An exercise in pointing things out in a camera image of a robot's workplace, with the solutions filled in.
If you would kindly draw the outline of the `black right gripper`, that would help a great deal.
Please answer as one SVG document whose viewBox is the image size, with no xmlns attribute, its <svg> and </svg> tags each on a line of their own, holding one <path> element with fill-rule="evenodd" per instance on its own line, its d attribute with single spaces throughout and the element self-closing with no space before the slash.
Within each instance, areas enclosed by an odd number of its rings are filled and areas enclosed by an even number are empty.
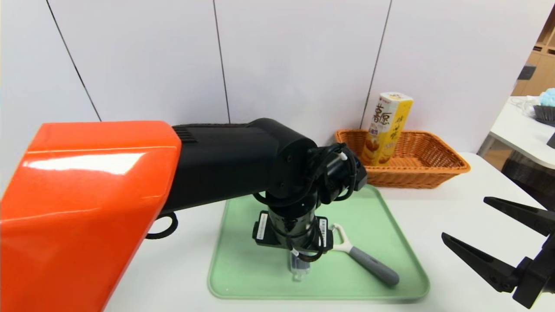
<svg viewBox="0 0 555 312">
<path fill-rule="evenodd" d="M 483 202 L 546 237 L 534 259 L 525 257 L 517 267 L 442 233 L 452 252 L 500 293 L 512 293 L 513 300 L 530 309 L 543 293 L 554 293 L 555 213 L 509 200 L 484 197 Z"/>
</svg>

